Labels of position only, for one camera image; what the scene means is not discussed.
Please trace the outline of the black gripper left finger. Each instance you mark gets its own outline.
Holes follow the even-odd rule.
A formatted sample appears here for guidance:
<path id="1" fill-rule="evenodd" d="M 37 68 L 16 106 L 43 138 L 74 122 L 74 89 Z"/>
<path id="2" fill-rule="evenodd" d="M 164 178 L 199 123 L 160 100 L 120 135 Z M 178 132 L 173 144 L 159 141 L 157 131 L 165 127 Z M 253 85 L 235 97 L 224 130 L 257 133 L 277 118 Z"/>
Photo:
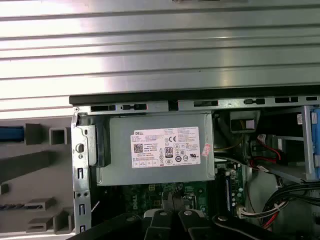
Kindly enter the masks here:
<path id="1" fill-rule="evenodd" d="M 163 208 L 150 209 L 141 218 L 123 213 L 71 237 L 72 240 L 169 240 L 173 224 L 173 193 L 162 194 Z"/>

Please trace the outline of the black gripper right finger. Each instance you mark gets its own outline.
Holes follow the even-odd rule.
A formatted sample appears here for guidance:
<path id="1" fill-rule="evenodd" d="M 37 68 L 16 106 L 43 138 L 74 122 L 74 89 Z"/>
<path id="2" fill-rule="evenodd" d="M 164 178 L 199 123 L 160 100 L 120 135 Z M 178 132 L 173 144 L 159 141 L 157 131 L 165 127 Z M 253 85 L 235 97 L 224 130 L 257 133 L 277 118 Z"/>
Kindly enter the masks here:
<path id="1" fill-rule="evenodd" d="M 281 235 L 236 217 L 217 214 L 207 219 L 184 206 L 183 197 L 174 195 L 174 210 L 191 240 L 281 240 Z"/>

